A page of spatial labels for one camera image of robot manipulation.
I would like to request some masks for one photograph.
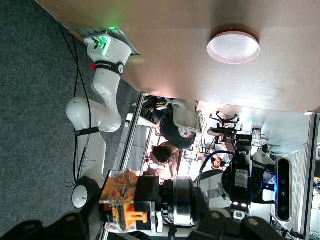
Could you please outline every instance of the white chair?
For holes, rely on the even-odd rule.
[[[198,104],[193,100],[174,99],[173,121],[177,127],[188,129],[202,135],[204,133],[205,117],[197,111]]]

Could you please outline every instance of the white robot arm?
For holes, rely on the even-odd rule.
[[[90,195],[90,189],[78,180],[86,177],[86,181],[89,178],[100,188],[103,186],[106,142],[99,131],[115,132],[121,126],[117,90],[124,66],[132,53],[127,44],[107,34],[85,38],[84,42],[96,67],[92,90],[104,104],[77,96],[66,107],[78,142],[74,169],[77,184],[72,193],[72,203],[76,208],[82,208]]]

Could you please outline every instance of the bolt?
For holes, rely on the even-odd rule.
[[[259,223],[257,222],[257,220],[255,220],[255,219],[253,219],[253,218],[249,218],[249,219],[248,219],[248,223],[249,223],[250,225],[253,225],[253,226],[258,226],[258,225],[259,225]]]
[[[243,216],[242,213],[239,212],[239,211],[235,215],[236,215],[237,218],[242,218],[242,216]]]
[[[213,213],[211,213],[211,217],[214,218],[214,219],[219,219],[220,215],[217,212],[213,212]]]
[[[24,228],[24,230],[28,231],[28,230],[34,229],[35,227],[36,227],[36,225],[30,224],[30,225],[26,226],[26,227]]]
[[[72,222],[72,221],[75,220],[75,219],[76,219],[75,216],[69,216],[69,217],[66,219],[66,221],[67,221],[67,222]]]

